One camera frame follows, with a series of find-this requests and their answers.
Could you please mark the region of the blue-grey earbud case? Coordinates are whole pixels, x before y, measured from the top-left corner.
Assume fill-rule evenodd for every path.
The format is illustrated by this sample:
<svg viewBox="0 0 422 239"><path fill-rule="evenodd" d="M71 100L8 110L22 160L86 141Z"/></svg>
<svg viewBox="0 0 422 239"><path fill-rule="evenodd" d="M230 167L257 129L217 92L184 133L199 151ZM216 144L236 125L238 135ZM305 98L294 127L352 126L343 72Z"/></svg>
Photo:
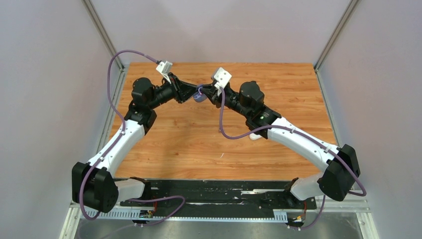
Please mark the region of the blue-grey earbud case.
<svg viewBox="0 0 422 239"><path fill-rule="evenodd" d="M200 84L197 86L197 91L193 95L193 99L197 103L201 103L207 99L207 96L202 92L203 85Z"/></svg>

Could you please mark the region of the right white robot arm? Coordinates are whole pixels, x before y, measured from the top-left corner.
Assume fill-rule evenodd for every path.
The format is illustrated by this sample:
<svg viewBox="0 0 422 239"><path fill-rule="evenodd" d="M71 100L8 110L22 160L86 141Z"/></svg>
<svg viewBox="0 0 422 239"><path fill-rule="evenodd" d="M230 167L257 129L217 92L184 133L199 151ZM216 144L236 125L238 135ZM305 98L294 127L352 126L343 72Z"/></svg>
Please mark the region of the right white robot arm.
<svg viewBox="0 0 422 239"><path fill-rule="evenodd" d="M225 88L217 83L199 86L194 94L196 102L209 99L223 113L225 107L246 118L249 132L262 138L280 143L315 165L320 172L307 178L295 178L284 189L287 206L296 208L304 200L326 195L336 201L343 201L351 193L354 184L361 188L361 197L366 190L359 181L360 168L355 149L345 144L340 147L320 140L295 127L286 118L264 104L264 93L256 81L245 82L239 92L229 85Z"/></svg>

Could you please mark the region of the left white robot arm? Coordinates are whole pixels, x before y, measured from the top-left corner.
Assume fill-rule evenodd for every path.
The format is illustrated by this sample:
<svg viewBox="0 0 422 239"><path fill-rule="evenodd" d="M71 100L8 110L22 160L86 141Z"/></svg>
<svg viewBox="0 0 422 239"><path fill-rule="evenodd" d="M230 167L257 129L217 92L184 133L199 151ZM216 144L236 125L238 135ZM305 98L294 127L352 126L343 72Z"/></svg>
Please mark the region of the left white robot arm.
<svg viewBox="0 0 422 239"><path fill-rule="evenodd" d="M148 78L139 78L132 84L132 101L128 112L111 140L88 162L77 162L72 168L72 200L82 208L109 212L116 203L134 199L146 206L152 201L152 192L144 179L132 177L114 179L116 170L130 150L152 128L158 106L176 100L184 103L198 92L198 87L179 80L169 73L160 86Z"/></svg>

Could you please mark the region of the white earbud charging case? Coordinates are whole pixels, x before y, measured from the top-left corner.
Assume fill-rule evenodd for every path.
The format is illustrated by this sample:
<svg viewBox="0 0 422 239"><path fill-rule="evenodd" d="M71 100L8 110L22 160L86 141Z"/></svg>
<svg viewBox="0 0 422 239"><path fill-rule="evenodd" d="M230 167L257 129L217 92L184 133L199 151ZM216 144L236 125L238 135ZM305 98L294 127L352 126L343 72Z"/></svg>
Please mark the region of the white earbud charging case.
<svg viewBox="0 0 422 239"><path fill-rule="evenodd" d="M251 140L258 140L258 139L261 139L263 137L261 135L259 135L259 134L252 133L252 134L249 135L249 138Z"/></svg>

